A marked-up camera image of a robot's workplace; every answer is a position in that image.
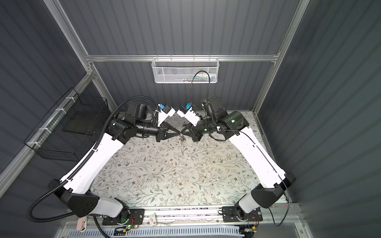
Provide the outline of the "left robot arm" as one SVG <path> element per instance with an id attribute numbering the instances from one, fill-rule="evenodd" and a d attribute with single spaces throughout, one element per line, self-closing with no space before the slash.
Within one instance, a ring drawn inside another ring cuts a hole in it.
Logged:
<path id="1" fill-rule="evenodd" d="M 168 105 L 158 105 L 154 115 L 158 122 L 147 120 L 147 106 L 139 104 L 135 112 L 113 116 L 106 124 L 102 139 L 96 149 L 90 149 L 80 162 L 61 181 L 67 181 L 54 194 L 77 217 L 87 215 L 108 216 L 119 223 L 125 223 L 130 216 L 129 207 L 121 200 L 100 197 L 90 191 L 90 187 L 110 158 L 131 138 L 153 136 L 157 142 L 180 134 L 180 131 L 165 122 L 175 114 L 175 109 Z"/>

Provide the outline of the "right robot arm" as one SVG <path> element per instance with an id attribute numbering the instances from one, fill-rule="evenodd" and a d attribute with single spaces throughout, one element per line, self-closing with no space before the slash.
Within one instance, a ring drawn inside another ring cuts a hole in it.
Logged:
<path id="1" fill-rule="evenodd" d="M 217 96 L 201 102 L 205 117 L 198 116 L 191 103 L 183 104 L 177 114 L 189 121 L 181 133 L 199 142 L 203 135 L 216 132 L 230 141 L 256 173 L 259 184 L 235 205 L 235 216 L 246 221 L 252 211 L 269 209 L 295 182 L 292 173 L 280 168 L 255 137 L 246 118 L 238 111 L 228 113 Z"/>

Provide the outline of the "small white tag device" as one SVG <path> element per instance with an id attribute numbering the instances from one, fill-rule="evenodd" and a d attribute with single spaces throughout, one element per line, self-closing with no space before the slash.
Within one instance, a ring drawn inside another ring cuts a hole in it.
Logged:
<path id="1" fill-rule="evenodd" d="M 150 227 L 154 227 L 154 226 L 157 226 L 157 219 L 156 219 L 156 213 L 152 213 L 148 216 L 148 225 Z"/>

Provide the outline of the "silver metal key holder plate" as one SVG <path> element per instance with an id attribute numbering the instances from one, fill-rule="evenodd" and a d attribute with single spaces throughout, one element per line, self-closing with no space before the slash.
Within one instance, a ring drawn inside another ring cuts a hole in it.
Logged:
<path id="1" fill-rule="evenodd" d="M 181 148 L 181 153 L 182 153 L 182 156 L 185 155 L 185 143 L 186 143 L 186 138 L 182 135 L 180 136 L 180 148 Z"/>

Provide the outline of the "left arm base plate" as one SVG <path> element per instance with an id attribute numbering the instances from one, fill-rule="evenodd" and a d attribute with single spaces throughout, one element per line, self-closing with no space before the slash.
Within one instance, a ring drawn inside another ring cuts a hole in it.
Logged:
<path id="1" fill-rule="evenodd" d="M 145 215 L 144 209 L 123 209 L 116 218 L 107 217 L 102 221 L 103 226 L 141 225 Z"/>

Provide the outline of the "pink white small device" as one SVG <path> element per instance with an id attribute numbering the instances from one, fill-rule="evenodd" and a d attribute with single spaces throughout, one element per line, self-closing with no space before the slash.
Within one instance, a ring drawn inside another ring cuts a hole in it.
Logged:
<path id="1" fill-rule="evenodd" d="M 81 217 L 77 220 L 76 231 L 84 232 L 87 229 L 87 217 Z"/>

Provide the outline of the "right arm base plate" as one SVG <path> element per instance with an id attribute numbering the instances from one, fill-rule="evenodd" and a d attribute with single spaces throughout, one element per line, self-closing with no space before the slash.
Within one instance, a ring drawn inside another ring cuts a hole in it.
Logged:
<path id="1" fill-rule="evenodd" d="M 238 206 L 224 206 L 218 210 L 218 214 L 222 215 L 223 221 L 226 223 L 232 222 L 256 222 L 263 221 L 263 216 L 260 208 L 256 208 L 249 213 L 244 212 Z"/>

